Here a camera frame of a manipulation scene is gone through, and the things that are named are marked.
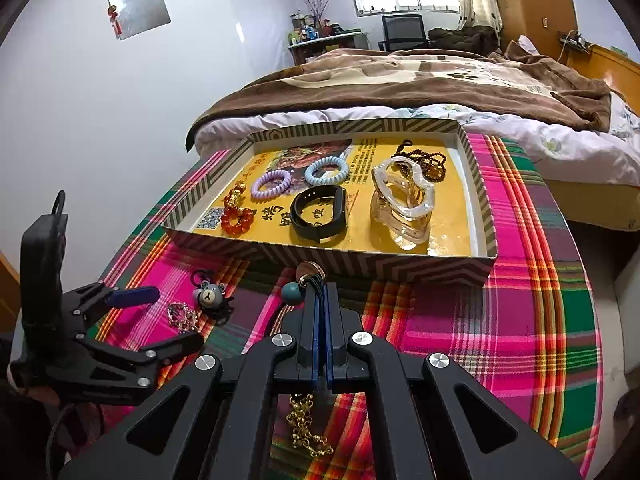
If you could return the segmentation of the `bed with floral sheet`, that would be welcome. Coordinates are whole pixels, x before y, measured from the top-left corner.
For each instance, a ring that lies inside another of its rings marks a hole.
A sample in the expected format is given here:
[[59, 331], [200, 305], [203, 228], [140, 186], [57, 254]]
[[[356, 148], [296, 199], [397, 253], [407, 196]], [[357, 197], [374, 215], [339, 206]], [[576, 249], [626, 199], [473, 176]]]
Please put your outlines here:
[[206, 157], [260, 130], [378, 118], [451, 119], [470, 133], [514, 141], [547, 182], [565, 218], [611, 230], [639, 229], [639, 117], [618, 96], [608, 132], [573, 130], [451, 103], [396, 110], [356, 106], [207, 119], [194, 130], [194, 148]]

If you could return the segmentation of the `black office chair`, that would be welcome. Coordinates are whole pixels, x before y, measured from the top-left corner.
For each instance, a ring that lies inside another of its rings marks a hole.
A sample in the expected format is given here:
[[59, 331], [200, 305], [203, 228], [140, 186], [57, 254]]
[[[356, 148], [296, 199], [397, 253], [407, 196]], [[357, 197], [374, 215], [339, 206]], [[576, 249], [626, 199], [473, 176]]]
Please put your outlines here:
[[430, 46], [421, 14], [385, 14], [382, 25], [384, 39], [378, 43], [381, 51], [426, 49]]

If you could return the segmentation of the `black hair tie teal bead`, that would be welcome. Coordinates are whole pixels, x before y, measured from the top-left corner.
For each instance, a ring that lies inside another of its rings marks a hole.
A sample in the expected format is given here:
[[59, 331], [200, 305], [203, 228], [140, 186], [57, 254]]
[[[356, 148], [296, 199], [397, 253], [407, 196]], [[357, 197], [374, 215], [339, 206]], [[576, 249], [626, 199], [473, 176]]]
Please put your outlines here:
[[295, 281], [282, 287], [281, 299], [288, 306], [297, 306], [304, 301], [307, 287], [311, 286], [316, 292], [321, 292], [325, 282], [326, 271], [320, 264], [304, 261], [296, 268]]

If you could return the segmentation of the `silver wall poster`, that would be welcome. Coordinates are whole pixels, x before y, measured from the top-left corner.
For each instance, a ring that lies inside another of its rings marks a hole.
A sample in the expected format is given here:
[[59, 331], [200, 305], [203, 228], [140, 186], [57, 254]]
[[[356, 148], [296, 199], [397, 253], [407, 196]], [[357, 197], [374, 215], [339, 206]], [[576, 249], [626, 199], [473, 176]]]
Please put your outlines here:
[[170, 23], [165, 0], [106, 1], [106, 12], [118, 40], [125, 40]]

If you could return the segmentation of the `wooden wardrobe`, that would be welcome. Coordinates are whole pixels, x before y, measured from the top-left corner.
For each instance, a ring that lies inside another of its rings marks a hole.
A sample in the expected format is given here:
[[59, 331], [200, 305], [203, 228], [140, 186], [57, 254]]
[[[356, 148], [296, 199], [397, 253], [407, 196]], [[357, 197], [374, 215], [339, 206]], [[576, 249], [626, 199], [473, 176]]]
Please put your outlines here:
[[541, 54], [558, 58], [562, 47], [560, 36], [577, 28], [573, 0], [497, 1], [503, 49], [524, 35]]

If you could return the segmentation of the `desk with clutter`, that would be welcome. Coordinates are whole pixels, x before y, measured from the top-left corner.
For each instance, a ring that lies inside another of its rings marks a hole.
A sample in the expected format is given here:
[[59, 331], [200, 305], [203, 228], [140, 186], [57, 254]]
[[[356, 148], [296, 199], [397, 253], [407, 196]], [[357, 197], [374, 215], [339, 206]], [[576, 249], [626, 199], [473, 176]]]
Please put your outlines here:
[[302, 65], [323, 53], [336, 49], [369, 49], [369, 40], [365, 32], [343, 32], [335, 36], [326, 36], [292, 44], [288, 50], [292, 54], [295, 65]]

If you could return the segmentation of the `black smart band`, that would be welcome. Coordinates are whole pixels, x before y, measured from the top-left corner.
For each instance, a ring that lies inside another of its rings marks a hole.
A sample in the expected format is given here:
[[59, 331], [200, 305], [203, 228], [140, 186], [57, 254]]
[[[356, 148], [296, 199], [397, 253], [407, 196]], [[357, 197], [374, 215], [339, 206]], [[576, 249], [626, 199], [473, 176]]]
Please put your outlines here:
[[318, 185], [298, 193], [290, 208], [295, 233], [321, 243], [347, 229], [347, 194], [339, 185]]

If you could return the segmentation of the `plaid colourful tablecloth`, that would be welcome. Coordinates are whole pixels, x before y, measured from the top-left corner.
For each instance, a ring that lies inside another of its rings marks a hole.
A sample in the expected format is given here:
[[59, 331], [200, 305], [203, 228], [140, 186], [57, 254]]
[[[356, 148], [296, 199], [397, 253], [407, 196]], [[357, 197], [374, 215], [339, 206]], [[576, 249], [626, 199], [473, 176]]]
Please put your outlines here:
[[[588, 474], [600, 430], [602, 346], [591, 287], [559, 207], [518, 144], [471, 133], [486, 185], [498, 256], [482, 288], [399, 284], [348, 276], [338, 283], [345, 307], [363, 327], [398, 350], [444, 352], [510, 410]], [[176, 246], [163, 221], [196, 180], [213, 168], [200, 162], [152, 208], [103, 273], [107, 285], [153, 285], [151, 307], [113, 310], [93, 338], [136, 350], [171, 337], [167, 309], [190, 302], [191, 276], [205, 270], [229, 287], [227, 324], [198, 323], [216, 356], [246, 351], [269, 330], [281, 290], [295, 272], [285, 266], [199, 255]]]

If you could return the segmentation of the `orange wooden headboard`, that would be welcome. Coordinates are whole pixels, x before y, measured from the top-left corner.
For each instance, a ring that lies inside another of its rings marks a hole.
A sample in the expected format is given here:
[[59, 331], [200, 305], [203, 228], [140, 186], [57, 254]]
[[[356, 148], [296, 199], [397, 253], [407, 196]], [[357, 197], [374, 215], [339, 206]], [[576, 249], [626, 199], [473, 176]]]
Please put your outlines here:
[[602, 79], [620, 95], [629, 107], [639, 114], [640, 66], [630, 58], [598, 44], [586, 50], [570, 48], [567, 65], [582, 76]]

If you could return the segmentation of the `striped cardboard tray box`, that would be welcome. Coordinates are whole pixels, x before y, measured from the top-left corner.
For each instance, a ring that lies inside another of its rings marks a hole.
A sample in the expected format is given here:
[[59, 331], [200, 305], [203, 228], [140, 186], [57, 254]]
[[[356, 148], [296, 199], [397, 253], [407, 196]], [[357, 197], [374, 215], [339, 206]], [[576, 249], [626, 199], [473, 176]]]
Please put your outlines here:
[[485, 283], [498, 237], [452, 120], [367, 119], [250, 134], [168, 214], [178, 246], [395, 281]]

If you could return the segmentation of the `brown plush blanket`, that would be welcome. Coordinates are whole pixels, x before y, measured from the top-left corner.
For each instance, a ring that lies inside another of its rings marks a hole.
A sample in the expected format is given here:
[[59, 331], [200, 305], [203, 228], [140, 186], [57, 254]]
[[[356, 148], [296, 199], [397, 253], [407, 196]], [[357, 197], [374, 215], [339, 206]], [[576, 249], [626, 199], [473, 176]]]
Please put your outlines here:
[[336, 49], [263, 76], [220, 99], [193, 123], [184, 145], [193, 148], [198, 129], [222, 118], [437, 103], [514, 114], [574, 130], [610, 128], [611, 89], [603, 80], [582, 76], [548, 56], [531, 55], [511, 42], [506, 53], [487, 56], [445, 49]]

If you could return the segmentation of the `dark clothes pile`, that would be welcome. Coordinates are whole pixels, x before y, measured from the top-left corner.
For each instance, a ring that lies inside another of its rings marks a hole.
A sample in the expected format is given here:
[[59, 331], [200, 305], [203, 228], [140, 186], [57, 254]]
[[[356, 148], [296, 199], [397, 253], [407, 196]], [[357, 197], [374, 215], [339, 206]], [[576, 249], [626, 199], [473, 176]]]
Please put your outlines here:
[[446, 49], [490, 55], [500, 49], [496, 32], [485, 25], [464, 26], [460, 29], [435, 27], [428, 32], [433, 49]]

